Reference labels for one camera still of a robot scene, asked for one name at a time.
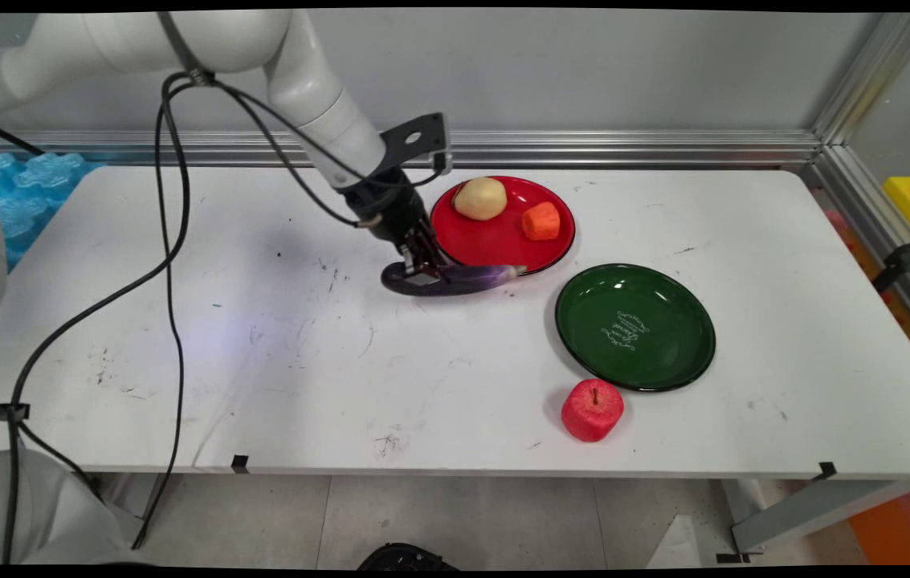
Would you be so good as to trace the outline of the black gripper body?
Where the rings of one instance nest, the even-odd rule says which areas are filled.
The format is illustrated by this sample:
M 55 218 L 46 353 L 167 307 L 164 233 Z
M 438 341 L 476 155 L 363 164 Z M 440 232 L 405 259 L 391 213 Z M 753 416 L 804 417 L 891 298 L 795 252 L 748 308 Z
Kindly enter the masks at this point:
M 394 246 L 433 246 L 424 201 L 406 172 L 393 167 L 373 178 L 338 190 L 357 227 Z

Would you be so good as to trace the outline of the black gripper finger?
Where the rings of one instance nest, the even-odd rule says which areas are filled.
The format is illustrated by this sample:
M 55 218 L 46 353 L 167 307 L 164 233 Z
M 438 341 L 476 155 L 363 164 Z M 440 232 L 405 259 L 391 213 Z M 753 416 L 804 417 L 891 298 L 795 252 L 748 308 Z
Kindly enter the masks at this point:
M 403 259 L 400 281 L 412 287 L 424 287 L 434 282 L 433 254 L 429 242 L 408 238 L 401 246 Z
M 418 227 L 418 273 L 443 283 L 449 283 L 447 268 L 450 266 L 439 248 L 431 226 Z

